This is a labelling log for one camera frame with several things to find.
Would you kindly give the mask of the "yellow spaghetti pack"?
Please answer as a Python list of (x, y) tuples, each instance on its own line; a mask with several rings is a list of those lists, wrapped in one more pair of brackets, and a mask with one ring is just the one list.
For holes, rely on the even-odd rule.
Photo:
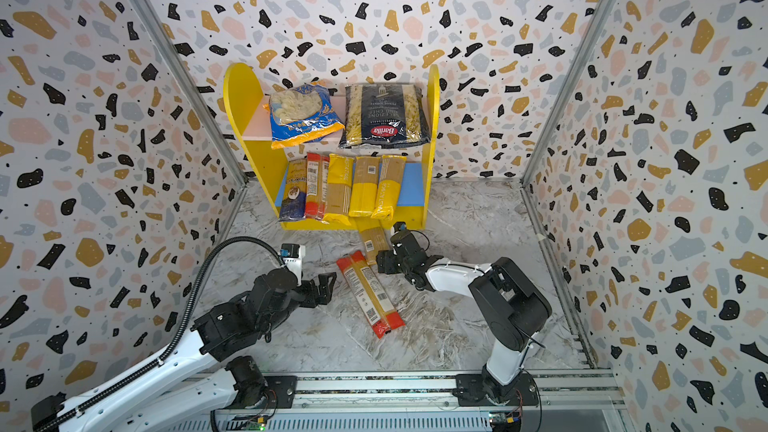
[(379, 157), (357, 157), (349, 216), (370, 217), (374, 211), (379, 180)]
[(329, 223), (351, 226), (349, 208), (355, 160), (337, 154), (329, 156), (327, 170), (327, 200), (324, 219)]
[(376, 200), (371, 217), (379, 220), (394, 218), (405, 172), (406, 158), (385, 155), (381, 158)]
[(358, 231), (363, 245), (366, 262), (370, 266), (377, 264), (380, 252), (391, 250), (391, 244), (386, 231), (379, 225), (366, 226)]

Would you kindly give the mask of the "red spaghetti pack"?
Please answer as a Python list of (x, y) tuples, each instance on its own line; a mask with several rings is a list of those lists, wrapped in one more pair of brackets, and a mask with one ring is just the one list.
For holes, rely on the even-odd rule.
[(344, 255), (336, 264), (377, 338), (381, 339), (391, 331), (405, 326), (396, 306), (361, 251)]
[(322, 222), (327, 204), (327, 174), (330, 157), (319, 153), (307, 155), (305, 217)]

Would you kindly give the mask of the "blue yellow pasta bag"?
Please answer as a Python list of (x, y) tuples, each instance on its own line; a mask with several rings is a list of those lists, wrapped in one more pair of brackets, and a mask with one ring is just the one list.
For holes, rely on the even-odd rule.
[(288, 164), (280, 205), (279, 221), (295, 222), (305, 218), (307, 196), (307, 161), (292, 160)]

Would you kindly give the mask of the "yellow spaghetti pack bottom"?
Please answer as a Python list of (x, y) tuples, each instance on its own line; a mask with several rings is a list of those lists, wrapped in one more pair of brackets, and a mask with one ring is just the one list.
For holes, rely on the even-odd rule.
[(385, 155), (381, 158), (376, 200), (371, 217), (379, 220), (394, 218), (405, 172), (406, 158)]

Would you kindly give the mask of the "dark penne pasta bag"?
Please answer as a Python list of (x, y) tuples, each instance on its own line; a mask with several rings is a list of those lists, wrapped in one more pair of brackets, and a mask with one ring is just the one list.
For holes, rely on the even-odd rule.
[(414, 84), (347, 86), (345, 129), (339, 147), (404, 149), (429, 143), (422, 99), (421, 89)]

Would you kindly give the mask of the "blue orange orecchiette bag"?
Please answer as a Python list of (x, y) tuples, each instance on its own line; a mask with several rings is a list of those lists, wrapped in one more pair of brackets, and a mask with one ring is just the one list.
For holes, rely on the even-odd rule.
[(321, 85), (304, 84), (272, 94), (267, 109), (273, 150), (318, 141), (344, 129), (328, 89)]

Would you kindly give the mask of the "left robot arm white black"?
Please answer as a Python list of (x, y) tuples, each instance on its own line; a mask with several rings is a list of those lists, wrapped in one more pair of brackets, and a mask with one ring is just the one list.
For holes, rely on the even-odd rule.
[(243, 350), (298, 308), (330, 302), (337, 276), (298, 280), (282, 266), (194, 321), (185, 320), (165, 349), (86, 393), (52, 395), (32, 409), (36, 431), (155, 431), (198, 412), (238, 402), (276, 402), (255, 360)]

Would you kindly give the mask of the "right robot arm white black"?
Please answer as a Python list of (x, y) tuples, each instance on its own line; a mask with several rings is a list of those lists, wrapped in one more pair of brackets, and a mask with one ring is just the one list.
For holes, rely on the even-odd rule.
[(508, 257), (485, 264), (452, 261), (431, 255), (415, 232), (403, 222), (393, 226), (391, 249), (378, 254), (384, 274), (400, 274), (418, 290), (448, 292), (475, 301), (494, 337), (491, 355), (480, 374), (480, 390), (457, 389), (462, 399), (486, 400), (505, 405), (516, 399), (515, 387), (524, 369), (528, 351), (539, 345), (537, 334), (552, 314), (539, 288)]

